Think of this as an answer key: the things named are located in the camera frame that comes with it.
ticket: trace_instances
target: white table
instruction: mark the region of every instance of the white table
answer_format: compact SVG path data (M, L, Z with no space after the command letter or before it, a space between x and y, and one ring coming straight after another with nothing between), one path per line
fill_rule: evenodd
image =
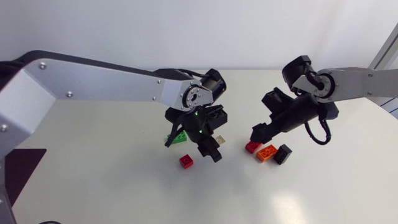
M287 85L275 70L220 72L229 121L215 131L226 139L217 163L192 142L164 147L164 105L56 102L20 146L48 151L13 207L18 223L398 223L395 118L367 99L338 102L328 145L302 126L270 142L293 150L285 164L260 163L244 146L270 121L262 97Z

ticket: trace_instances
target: lego brick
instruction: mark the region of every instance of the lego brick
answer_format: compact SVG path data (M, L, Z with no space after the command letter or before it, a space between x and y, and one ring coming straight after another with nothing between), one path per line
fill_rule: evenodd
M173 140L172 144L180 143L180 142L185 142L187 140L187 134L185 131L182 131L175 139Z
M277 153L274 156L274 160L279 164L282 165L287 158L290 156L292 153L292 150L289 149L285 144L281 145L277 151Z
M261 162L264 162L274 156L277 151L278 150L273 145L269 145L258 151L256 156Z
M249 141L249 143L246 144L246 146L244 147L248 152L250 152L251 154L254 153L254 151L260 147L262 145L261 142L252 142Z
M193 165L193 159L187 154L180 158L180 163L184 169Z

